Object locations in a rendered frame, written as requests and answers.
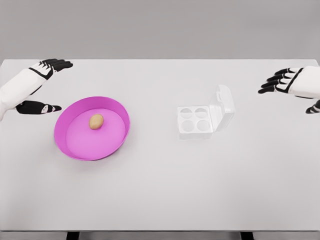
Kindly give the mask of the pink round plate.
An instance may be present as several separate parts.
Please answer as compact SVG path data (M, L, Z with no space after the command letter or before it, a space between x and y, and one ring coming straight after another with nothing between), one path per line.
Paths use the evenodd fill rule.
M103 125L90 129L91 116L101 114ZM66 156L81 160L104 159L116 152L125 142L131 127L126 108L117 100L105 96L91 96L68 106L58 117L54 140Z

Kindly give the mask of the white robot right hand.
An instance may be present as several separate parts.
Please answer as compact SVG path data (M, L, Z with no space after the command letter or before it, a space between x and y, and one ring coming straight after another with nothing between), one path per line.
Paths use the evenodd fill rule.
M316 99L306 114L320 114L320 66L284 68L274 73L257 91L259 94L283 93L297 98Z

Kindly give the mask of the brown egg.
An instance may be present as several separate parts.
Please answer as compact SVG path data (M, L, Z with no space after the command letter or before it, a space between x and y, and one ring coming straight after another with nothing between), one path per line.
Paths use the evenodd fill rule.
M99 129L104 124L104 117L101 114L94 114L89 119L89 127L92 130Z

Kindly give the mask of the clear plastic egg box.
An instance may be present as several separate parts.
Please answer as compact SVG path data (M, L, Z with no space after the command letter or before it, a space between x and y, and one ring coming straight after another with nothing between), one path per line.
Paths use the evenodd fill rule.
M223 84L216 87L208 105L179 106L177 126L180 140L206 140L224 130L235 115L231 90Z

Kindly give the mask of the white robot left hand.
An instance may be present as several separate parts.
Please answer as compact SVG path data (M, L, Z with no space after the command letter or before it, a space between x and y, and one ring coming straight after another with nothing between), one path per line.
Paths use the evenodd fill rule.
M0 87L0 121L9 110L25 115L43 115L60 111L58 105L30 101L27 98L38 91L54 74L69 69L73 63L64 59L45 59L23 69Z

